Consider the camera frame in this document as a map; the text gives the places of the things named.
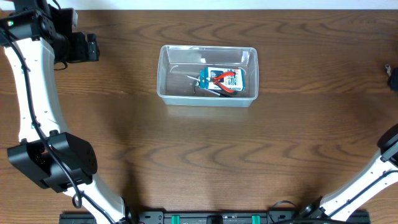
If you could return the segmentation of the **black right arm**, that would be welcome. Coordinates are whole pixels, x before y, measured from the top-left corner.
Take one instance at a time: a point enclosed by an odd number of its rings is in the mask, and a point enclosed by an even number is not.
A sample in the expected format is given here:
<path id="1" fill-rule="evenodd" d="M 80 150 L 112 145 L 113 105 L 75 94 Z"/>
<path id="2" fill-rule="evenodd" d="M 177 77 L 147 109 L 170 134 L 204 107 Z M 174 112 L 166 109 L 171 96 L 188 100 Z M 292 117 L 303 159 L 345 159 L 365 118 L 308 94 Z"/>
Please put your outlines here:
<path id="1" fill-rule="evenodd" d="M 378 140 L 375 155 L 356 177 L 304 208 L 297 218 L 347 221 L 357 208 L 396 182 L 397 125 L 394 125 Z"/>

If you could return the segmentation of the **screwdriver yellow collar black handle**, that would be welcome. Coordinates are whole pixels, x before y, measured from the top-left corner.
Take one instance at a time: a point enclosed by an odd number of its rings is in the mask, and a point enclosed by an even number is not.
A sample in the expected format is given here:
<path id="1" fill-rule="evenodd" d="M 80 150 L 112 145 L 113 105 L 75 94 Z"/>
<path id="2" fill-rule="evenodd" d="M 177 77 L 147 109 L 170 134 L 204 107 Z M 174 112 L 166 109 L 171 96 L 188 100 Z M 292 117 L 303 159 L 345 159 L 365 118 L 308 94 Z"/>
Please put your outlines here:
<path id="1" fill-rule="evenodd" d="M 192 77 L 192 76 L 189 76 L 189 75 L 186 75 L 186 77 L 187 77 L 187 78 L 190 78 L 190 79 L 192 79 L 192 80 L 196 80 L 196 81 L 200 82 L 200 79 L 199 79 L 199 78 L 195 78 L 195 77 Z"/>

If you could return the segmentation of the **silver wrench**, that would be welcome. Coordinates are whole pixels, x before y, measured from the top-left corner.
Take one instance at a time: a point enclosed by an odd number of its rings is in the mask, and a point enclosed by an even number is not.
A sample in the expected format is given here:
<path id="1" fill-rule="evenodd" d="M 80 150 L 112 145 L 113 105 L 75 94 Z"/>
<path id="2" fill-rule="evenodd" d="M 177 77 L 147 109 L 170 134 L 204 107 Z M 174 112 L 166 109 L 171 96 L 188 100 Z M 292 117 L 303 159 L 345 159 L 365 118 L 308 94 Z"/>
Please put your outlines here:
<path id="1" fill-rule="evenodd" d="M 385 70 L 386 70 L 386 73 L 387 73 L 388 77 L 390 77 L 390 76 L 391 76 L 391 66 L 388 65 L 388 64 L 386 64 L 386 65 L 384 66 L 384 68 L 385 68 Z"/>

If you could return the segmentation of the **clear plastic container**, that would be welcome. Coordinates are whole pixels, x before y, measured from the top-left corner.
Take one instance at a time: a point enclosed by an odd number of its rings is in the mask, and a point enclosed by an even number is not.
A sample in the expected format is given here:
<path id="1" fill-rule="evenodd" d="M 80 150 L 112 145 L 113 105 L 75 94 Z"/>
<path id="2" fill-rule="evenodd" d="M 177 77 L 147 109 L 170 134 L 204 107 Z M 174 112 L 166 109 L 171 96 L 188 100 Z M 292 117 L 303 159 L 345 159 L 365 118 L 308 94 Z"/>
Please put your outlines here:
<path id="1" fill-rule="evenodd" d="M 244 70 L 244 91 L 225 93 L 219 97 L 196 88 L 186 75 L 199 78 L 206 67 L 240 68 Z M 259 62 L 252 47 L 215 47 L 196 45 L 165 45 L 160 50 L 157 71 L 157 94 L 167 105 L 248 107 L 258 97 Z"/>

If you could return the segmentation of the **red handled pliers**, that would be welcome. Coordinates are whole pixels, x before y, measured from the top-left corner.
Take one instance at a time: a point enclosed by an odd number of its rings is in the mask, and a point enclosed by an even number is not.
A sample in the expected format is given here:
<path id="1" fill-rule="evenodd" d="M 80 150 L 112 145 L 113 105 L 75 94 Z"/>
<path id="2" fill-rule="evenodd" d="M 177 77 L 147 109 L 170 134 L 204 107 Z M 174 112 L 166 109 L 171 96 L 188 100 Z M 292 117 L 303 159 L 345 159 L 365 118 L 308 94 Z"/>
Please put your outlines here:
<path id="1" fill-rule="evenodd" d="M 214 77 L 213 84 L 220 87 L 223 91 L 225 91 L 227 93 L 236 93 L 235 90 L 229 89 L 226 86 L 224 86 L 222 83 L 220 83 L 221 79 L 224 79 L 226 77 L 234 77 L 234 76 L 235 76 L 234 72 L 225 72 L 218 77 Z"/>

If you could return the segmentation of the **small claw hammer black handle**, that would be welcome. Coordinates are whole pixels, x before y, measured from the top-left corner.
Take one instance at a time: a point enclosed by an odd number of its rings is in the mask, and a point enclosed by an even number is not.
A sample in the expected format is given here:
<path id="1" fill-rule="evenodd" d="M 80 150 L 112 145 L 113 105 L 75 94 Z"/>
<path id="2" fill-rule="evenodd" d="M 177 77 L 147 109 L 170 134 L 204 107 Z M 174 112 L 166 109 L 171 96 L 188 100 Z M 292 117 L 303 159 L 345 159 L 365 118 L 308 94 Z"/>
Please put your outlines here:
<path id="1" fill-rule="evenodd" d="M 193 94 L 195 95 L 195 94 L 196 94 L 196 88 L 199 87 L 199 84 L 198 84 L 197 82 L 194 82 L 194 83 L 192 84 L 192 86 L 193 86 Z M 200 87 L 199 87 L 199 89 L 200 89 L 200 90 L 207 91 L 207 92 L 209 92 L 209 93 L 212 93 L 212 94 L 214 94 L 214 95 L 216 95 L 216 96 L 218 96 L 218 97 L 226 97 L 226 98 L 229 98 L 229 95 L 224 94 L 224 93 L 220 93 L 220 92 L 217 92 L 217 91 L 208 90 L 208 89 L 204 89 L 204 88 L 200 88 Z"/>

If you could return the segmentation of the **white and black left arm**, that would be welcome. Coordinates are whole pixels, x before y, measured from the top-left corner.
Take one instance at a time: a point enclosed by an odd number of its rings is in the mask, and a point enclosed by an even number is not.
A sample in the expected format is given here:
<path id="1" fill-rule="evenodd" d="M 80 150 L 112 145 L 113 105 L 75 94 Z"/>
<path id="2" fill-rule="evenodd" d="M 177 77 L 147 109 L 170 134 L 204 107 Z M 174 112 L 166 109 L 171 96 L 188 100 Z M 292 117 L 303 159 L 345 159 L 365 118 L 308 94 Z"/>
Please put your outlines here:
<path id="1" fill-rule="evenodd" d="M 94 34 L 77 32 L 72 8 L 46 1 L 15 1 L 1 20 L 1 45 L 12 67 L 20 111 L 19 144 L 9 162 L 42 189 L 52 189 L 87 209 L 95 223 L 129 223 L 124 199 L 98 175 L 92 145 L 74 136 L 60 108 L 55 65 L 96 62 Z"/>

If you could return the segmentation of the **blue white screwdriver box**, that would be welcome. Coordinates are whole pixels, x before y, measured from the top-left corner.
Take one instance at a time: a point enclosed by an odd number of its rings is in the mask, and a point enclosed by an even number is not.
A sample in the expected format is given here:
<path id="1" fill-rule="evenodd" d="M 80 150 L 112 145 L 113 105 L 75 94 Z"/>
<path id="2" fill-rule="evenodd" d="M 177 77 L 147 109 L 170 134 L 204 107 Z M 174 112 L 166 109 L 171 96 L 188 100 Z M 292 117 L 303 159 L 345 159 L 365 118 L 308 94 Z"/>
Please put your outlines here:
<path id="1" fill-rule="evenodd" d="M 218 68 L 218 67 L 206 67 L 204 70 L 200 71 L 200 87 L 208 90 L 221 90 L 220 87 L 213 84 L 214 77 L 218 77 L 225 72 L 234 72 L 234 77 L 226 77 L 220 80 L 224 86 L 229 89 L 238 91 L 244 91 L 245 81 L 244 81 L 244 70 L 240 68 Z"/>

